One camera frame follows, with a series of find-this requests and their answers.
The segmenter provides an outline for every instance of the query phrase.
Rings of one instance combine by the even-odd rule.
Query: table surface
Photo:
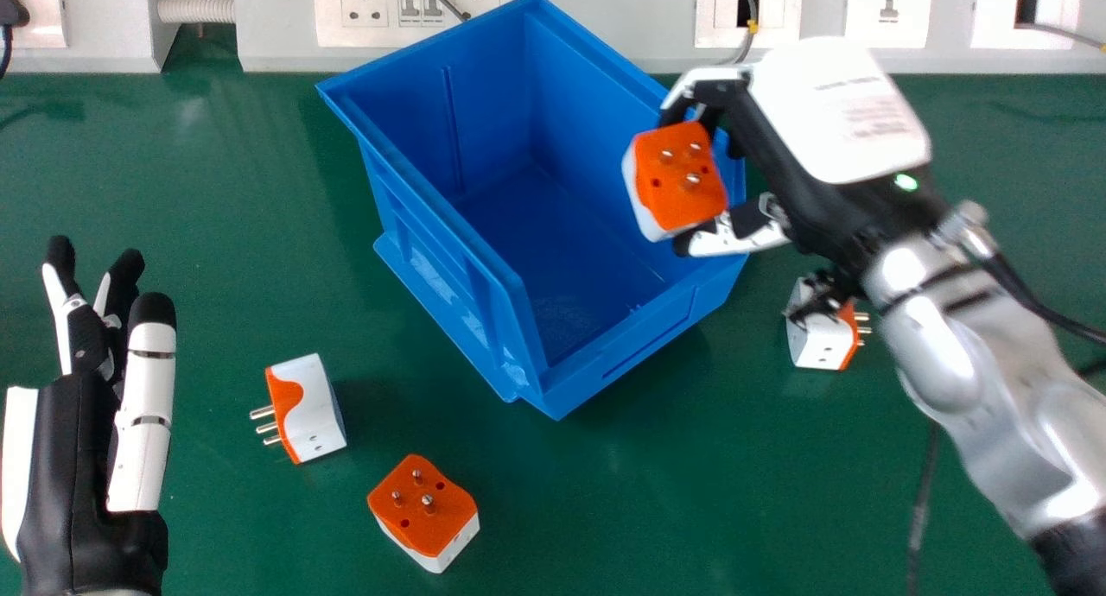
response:
[[[848,373],[791,367],[780,310],[821,262],[752,258],[721,310],[551,421],[501,402],[373,253],[380,224],[355,140],[314,91],[323,76],[243,75],[226,30],[189,33],[160,76],[0,83],[0,386],[58,373],[38,273],[51,234],[74,239],[86,290],[138,247],[144,289],[178,307],[167,594],[904,590],[926,421],[878,327]],[[1044,301],[1106,324],[1106,77],[899,83],[948,198],[991,210]],[[1096,355],[1061,343],[1076,365]],[[312,352],[349,447],[298,468],[247,414],[267,402],[264,367]],[[942,451],[922,592],[1045,594],[948,439]],[[481,533],[440,576],[365,504],[410,452],[480,508]],[[0,564],[0,592],[18,583]]]

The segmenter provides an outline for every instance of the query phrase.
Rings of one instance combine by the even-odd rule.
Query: blue container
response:
[[[359,139],[376,252],[507,401],[561,419],[718,309],[744,264],[638,233],[622,158],[665,91],[546,0],[319,91]],[[718,161],[743,201],[743,168]]]

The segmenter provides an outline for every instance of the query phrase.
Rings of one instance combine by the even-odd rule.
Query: bin bottom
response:
[[[602,215],[536,164],[455,206],[524,282],[550,366],[664,289]]]

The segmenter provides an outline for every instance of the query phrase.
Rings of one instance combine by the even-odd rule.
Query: green indicator light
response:
[[[912,176],[899,174],[895,176],[895,186],[900,187],[905,191],[915,191],[918,189],[918,180],[914,179]]]

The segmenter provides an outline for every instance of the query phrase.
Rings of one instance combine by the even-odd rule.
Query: white switch plate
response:
[[[926,48],[932,0],[848,0],[845,38],[867,48]]]
[[[67,48],[64,0],[19,0],[31,13],[28,25],[15,29],[17,49]]]
[[[471,17],[512,0],[450,0]],[[405,48],[459,24],[438,0],[315,0],[320,48]]]
[[[999,50],[1071,50],[1073,41],[1037,30],[1014,29],[1018,0],[975,0],[972,48]],[[1079,0],[1037,0],[1037,24],[1075,30]]]
[[[744,0],[696,0],[695,45],[700,49],[740,48],[747,27],[738,25],[739,2]],[[760,0],[760,29],[753,48],[776,48],[799,41],[803,0]]]

